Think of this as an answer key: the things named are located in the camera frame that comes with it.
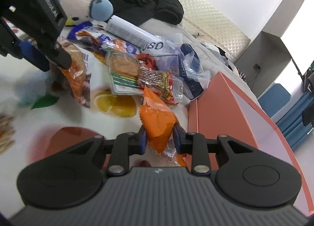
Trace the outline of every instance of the stuffed toy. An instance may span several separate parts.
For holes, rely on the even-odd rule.
[[[68,17],[66,26],[78,25],[85,21],[106,21],[113,14],[109,0],[58,0]]]

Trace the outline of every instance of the electrical outlet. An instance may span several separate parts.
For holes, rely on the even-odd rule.
[[[255,65],[253,66],[253,68],[254,68],[256,71],[260,71],[260,70],[261,70],[261,66],[258,65],[257,63],[255,63]]]

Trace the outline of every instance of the yellow fruit print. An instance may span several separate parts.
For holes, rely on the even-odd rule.
[[[103,113],[110,112],[123,118],[136,115],[136,104],[132,96],[117,96],[110,91],[102,91],[95,95],[94,104]]]

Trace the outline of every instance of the orange snack bag held by gripper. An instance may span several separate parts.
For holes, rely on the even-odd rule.
[[[139,116],[147,131],[150,145],[162,153],[178,120],[170,108],[149,88],[144,88]]]

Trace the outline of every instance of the cream padded headboard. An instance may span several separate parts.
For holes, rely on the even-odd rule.
[[[191,34],[200,33],[223,45],[235,62],[250,39],[228,18],[205,0],[179,0],[184,9],[182,25]]]

